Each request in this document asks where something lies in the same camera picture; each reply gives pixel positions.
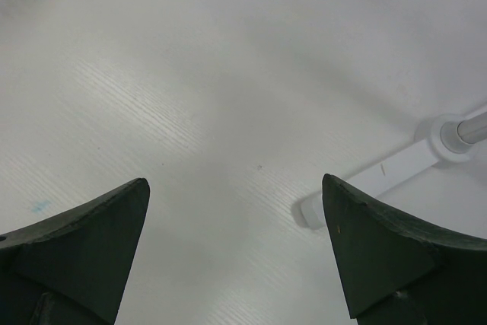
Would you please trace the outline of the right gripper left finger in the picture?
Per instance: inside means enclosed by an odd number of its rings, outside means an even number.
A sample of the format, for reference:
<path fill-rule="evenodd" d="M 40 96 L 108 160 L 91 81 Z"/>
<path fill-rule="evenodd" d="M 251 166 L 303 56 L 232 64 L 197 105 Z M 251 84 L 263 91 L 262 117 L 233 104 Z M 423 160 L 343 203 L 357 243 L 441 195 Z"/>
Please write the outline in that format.
<path fill-rule="evenodd" d="M 113 324 L 145 223 L 137 178 L 1 235 L 3 324 Z"/>

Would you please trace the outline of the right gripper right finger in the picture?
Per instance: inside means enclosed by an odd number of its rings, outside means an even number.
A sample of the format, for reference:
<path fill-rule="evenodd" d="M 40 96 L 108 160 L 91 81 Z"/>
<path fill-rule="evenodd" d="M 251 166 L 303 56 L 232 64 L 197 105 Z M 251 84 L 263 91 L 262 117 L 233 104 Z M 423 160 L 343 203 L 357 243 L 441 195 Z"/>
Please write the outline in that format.
<path fill-rule="evenodd" d="M 486 241 L 416 218 L 340 178 L 323 208 L 350 318 L 359 324 L 484 324 Z"/>

